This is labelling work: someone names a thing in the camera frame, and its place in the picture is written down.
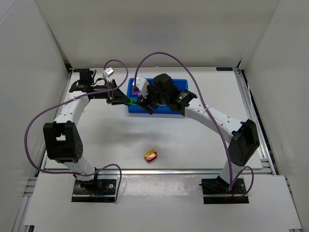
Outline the green number three brick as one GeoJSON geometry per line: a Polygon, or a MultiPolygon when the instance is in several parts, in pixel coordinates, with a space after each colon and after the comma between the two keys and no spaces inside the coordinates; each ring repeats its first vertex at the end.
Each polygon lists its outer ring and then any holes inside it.
{"type": "Polygon", "coordinates": [[[132,106],[132,105],[136,104],[137,101],[138,101],[137,99],[129,98],[129,102],[126,102],[125,105],[126,106],[132,106]]]}

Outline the purple curved brick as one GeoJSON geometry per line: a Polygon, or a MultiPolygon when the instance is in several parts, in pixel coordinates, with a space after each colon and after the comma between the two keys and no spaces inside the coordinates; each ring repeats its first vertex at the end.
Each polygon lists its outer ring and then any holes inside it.
{"type": "Polygon", "coordinates": [[[131,95],[134,97],[140,96],[140,91],[138,88],[132,88],[131,95]]]}

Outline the red yellow purple brick stack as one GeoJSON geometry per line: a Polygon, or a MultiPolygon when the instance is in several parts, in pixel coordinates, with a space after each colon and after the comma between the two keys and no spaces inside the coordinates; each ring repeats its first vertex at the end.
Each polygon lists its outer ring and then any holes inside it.
{"type": "Polygon", "coordinates": [[[146,160],[146,162],[152,162],[153,160],[155,160],[157,158],[157,152],[153,148],[150,151],[148,151],[145,154],[143,154],[143,157],[146,160]]]}

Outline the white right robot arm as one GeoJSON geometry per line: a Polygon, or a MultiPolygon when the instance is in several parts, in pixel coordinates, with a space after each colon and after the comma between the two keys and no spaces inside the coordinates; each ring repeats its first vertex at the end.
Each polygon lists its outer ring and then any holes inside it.
{"type": "Polygon", "coordinates": [[[240,121],[231,118],[203,103],[195,93],[179,90],[165,73],[156,76],[151,83],[145,78],[136,77],[133,87],[141,93],[138,106],[147,113],[153,114],[160,105],[165,105],[171,111],[193,119],[219,134],[227,155],[219,180],[231,189],[260,146],[256,124],[250,119],[240,121]]]}

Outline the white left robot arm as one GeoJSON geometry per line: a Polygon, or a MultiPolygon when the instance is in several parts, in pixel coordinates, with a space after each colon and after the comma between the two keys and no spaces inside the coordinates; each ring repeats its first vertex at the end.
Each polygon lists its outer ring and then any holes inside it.
{"type": "Polygon", "coordinates": [[[52,123],[43,127],[47,156],[50,160],[68,167],[83,188],[97,189],[97,170],[83,156],[83,143],[77,130],[79,119],[91,99],[105,99],[108,104],[130,103],[127,97],[111,78],[114,71],[103,71],[103,85],[94,80],[95,71],[78,69],[79,79],[68,90],[68,103],[52,123]]]}

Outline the blue divided plastic bin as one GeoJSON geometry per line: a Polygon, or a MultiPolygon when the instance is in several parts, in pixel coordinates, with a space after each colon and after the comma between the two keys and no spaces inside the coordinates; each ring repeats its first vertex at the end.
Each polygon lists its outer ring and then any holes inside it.
{"type": "MultiPolygon", "coordinates": [[[[172,79],[172,80],[173,80],[173,83],[178,88],[178,90],[188,90],[188,81],[186,79],[172,79]]],[[[127,85],[126,95],[129,98],[134,98],[134,99],[138,100],[141,97],[141,95],[137,96],[137,97],[134,97],[134,96],[131,95],[133,84],[134,84],[134,78],[130,78],[129,81],[128,81],[128,85],[127,85]]],[[[136,104],[134,104],[132,106],[128,106],[127,108],[128,108],[128,112],[131,113],[131,114],[137,114],[137,113],[146,114],[147,113],[145,110],[141,109],[136,104]]],[[[159,105],[159,107],[156,110],[154,110],[154,114],[179,114],[179,113],[171,111],[165,105],[159,105]]]]}

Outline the aluminium front rail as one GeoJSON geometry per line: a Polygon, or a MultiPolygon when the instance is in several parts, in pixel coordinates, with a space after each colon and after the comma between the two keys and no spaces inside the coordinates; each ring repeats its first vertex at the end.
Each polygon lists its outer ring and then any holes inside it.
{"type": "MultiPolygon", "coordinates": [[[[51,169],[51,172],[71,172],[65,169],[51,169]]],[[[253,169],[255,174],[269,174],[271,170],[268,167],[262,169],[253,169]]],[[[152,170],[152,169],[122,169],[124,175],[154,175],[154,174],[219,174],[219,169],[195,169],[195,170],[152,170]]],[[[118,169],[107,169],[100,172],[100,174],[119,174],[118,169]]]]}

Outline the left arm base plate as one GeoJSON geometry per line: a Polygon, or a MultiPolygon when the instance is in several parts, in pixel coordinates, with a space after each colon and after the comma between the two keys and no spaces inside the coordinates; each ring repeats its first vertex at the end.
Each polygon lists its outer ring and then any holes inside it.
{"type": "Polygon", "coordinates": [[[75,180],[71,201],[75,203],[116,203],[122,175],[96,175],[89,181],[75,180]]]}

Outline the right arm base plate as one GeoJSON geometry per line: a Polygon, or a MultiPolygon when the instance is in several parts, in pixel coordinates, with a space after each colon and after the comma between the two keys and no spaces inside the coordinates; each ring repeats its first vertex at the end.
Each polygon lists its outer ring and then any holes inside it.
{"type": "Polygon", "coordinates": [[[202,189],[204,204],[248,204],[249,199],[244,195],[247,191],[243,178],[238,178],[231,190],[228,184],[219,178],[201,179],[199,186],[202,189]]]}

